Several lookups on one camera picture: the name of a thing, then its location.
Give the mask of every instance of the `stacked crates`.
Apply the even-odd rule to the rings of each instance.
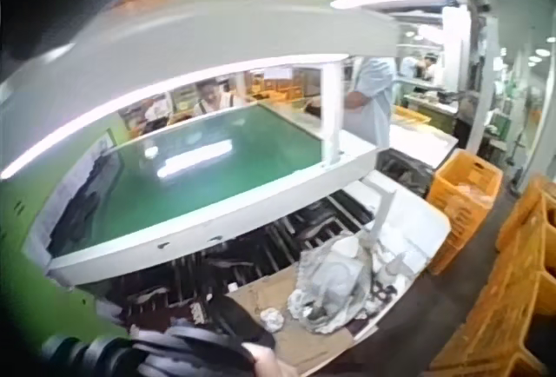
[[[494,205],[502,171],[459,149],[434,174],[427,202],[443,211],[452,230],[428,266],[439,274],[474,237]]]
[[[500,231],[503,249],[487,285],[426,376],[544,375],[527,339],[533,318],[556,317],[556,199],[538,180],[530,185],[538,188],[536,201],[525,193],[515,205],[508,218],[513,228]],[[529,209],[518,216],[523,202]]]

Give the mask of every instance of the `floor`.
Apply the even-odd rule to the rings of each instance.
[[[439,276],[424,273],[380,322],[379,331],[323,372],[372,377],[416,377],[465,320],[486,284],[494,243],[515,198],[505,189],[480,231]]]

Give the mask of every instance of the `hand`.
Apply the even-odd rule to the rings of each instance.
[[[272,349],[249,343],[243,346],[255,358],[255,377],[299,377],[295,368],[278,360]]]

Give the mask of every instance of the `person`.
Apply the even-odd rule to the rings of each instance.
[[[432,80],[434,77],[434,65],[438,62],[438,56],[434,53],[426,53],[422,60],[415,57],[406,57],[401,61],[400,75],[411,79]]]
[[[193,108],[193,116],[205,115],[220,109],[245,106],[246,102],[238,95],[220,91],[215,79],[197,83],[199,102]]]
[[[438,56],[434,53],[426,53],[422,60],[415,58],[414,56],[405,57],[400,64],[400,76],[407,79],[422,79],[426,81],[431,81],[434,78],[434,67],[438,62]],[[404,97],[412,92],[425,93],[426,90],[423,88],[417,88],[411,84],[402,84],[398,88],[398,103],[404,108],[408,106],[408,101]]]
[[[145,119],[153,122],[162,118],[169,118],[172,115],[172,98],[168,92],[162,96],[150,97],[147,99],[147,110]]]
[[[255,359],[255,377],[299,377],[297,370],[278,360],[272,349],[247,342],[243,346]]]
[[[364,59],[354,90],[344,100],[343,128],[385,149],[390,143],[395,68],[393,58]]]

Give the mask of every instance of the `white overhead hood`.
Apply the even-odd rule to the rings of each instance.
[[[24,166],[81,126],[116,110],[123,96],[125,106],[216,76],[203,70],[226,74],[233,67],[219,66],[269,57],[288,56],[282,61],[294,63],[291,56],[309,54],[395,56],[397,36],[393,19],[334,10],[325,0],[124,4],[97,17],[58,54],[34,59],[5,82],[0,89],[0,169],[6,173],[27,152],[19,161]]]

